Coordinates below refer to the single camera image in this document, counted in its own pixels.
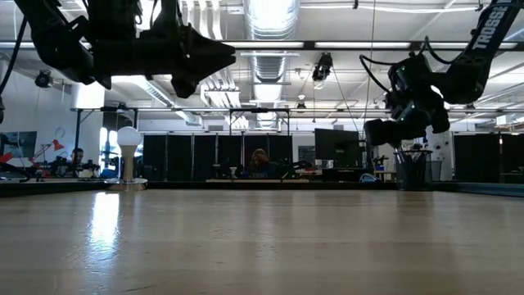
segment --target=white lamp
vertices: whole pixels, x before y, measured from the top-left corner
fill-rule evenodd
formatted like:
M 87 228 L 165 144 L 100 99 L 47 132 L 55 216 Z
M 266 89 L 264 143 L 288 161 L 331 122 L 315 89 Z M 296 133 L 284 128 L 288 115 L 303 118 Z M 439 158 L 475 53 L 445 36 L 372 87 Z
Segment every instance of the white lamp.
M 133 127 L 124 127 L 118 130 L 118 138 L 116 142 L 120 146 L 122 157 L 124 158 L 124 176 L 122 179 L 126 183 L 131 183 L 134 181 L 134 152 L 137 150 L 137 147 L 141 141 L 142 136 Z

